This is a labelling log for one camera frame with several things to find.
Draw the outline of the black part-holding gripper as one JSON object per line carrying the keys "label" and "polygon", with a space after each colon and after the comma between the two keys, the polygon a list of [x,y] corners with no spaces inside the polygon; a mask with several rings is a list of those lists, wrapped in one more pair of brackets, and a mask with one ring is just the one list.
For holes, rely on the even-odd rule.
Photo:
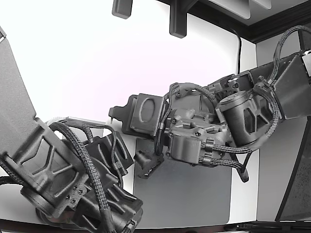
{"label": "black part-holding gripper", "polygon": [[[119,132],[116,132],[117,141],[115,146],[115,162],[119,165],[119,172],[122,176],[128,174],[127,169],[133,164],[133,159],[123,141],[123,138]],[[117,176],[117,171],[113,168],[111,147],[112,147],[112,134],[105,137],[96,136],[93,138],[93,142],[84,141],[84,146],[86,147],[90,156],[96,158],[102,162],[112,174]]]}

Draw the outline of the black gripper oval recess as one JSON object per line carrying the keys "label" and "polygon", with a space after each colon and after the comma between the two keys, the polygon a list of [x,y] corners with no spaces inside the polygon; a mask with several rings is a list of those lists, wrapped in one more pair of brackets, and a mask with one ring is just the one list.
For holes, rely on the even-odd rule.
{"label": "black gripper oval recess", "polygon": [[109,109],[109,117],[122,122],[122,132],[145,138],[155,137],[164,109],[162,96],[138,94],[129,97],[125,106]]}

